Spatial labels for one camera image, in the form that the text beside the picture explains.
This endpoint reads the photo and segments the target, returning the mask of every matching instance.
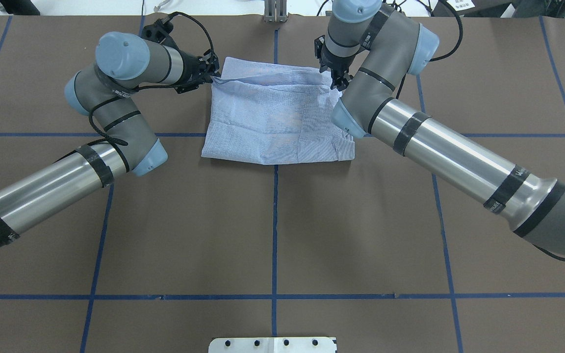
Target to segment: silver metal tube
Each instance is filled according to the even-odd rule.
[[[126,173],[117,151],[108,143],[93,145],[116,178]],[[95,170],[79,153],[0,190],[0,217],[18,234],[60,212],[102,187]]]
[[[397,136],[415,113],[404,103],[391,100],[377,115],[372,125],[372,136],[393,147]],[[432,118],[424,120],[417,128],[406,143],[404,155],[481,204],[495,194],[516,167],[515,163]],[[499,213],[509,221],[511,230],[529,218],[556,181],[533,174],[527,176]]]

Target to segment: white floor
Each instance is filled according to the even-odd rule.
[[[404,13],[412,17],[428,16],[426,9],[417,0],[403,0]],[[43,15],[136,15],[141,14],[141,5],[144,0],[33,0],[34,5]],[[155,7],[165,0],[147,0],[144,2],[144,13],[155,12]],[[323,0],[287,0],[287,11],[303,16],[315,16]],[[437,0],[431,0],[434,7]],[[331,2],[324,6],[325,10],[331,9]],[[170,13],[182,11],[193,15],[235,15],[235,14],[263,14],[263,0],[168,0],[160,7],[160,11]]]

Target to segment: robotic arm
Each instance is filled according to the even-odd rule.
[[[332,88],[345,90],[332,121],[355,138],[372,134],[507,219],[529,243],[565,255],[564,183],[539,178],[391,98],[395,82],[431,60],[437,36],[380,0],[337,0],[333,14],[315,40],[321,70],[331,70]],[[370,54],[351,80],[348,68],[363,49]]]
[[[178,14],[191,18],[173,13],[144,27],[141,37],[110,32],[99,40],[96,62],[67,83],[65,96],[74,109],[88,116],[103,139],[78,147],[0,190],[0,247],[130,170],[142,176],[166,161],[163,145],[130,96],[148,88],[184,93],[219,75],[210,37],[211,49],[204,56],[185,53],[173,42],[168,33],[173,29],[171,19]],[[159,85],[138,87],[142,82]]]

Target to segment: metal clamp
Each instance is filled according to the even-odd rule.
[[[287,0],[265,0],[265,22],[287,22]]]

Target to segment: folded cloth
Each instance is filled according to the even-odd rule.
[[[330,121],[341,96],[330,82],[310,67],[226,58],[202,157],[261,165],[354,159],[352,136]]]

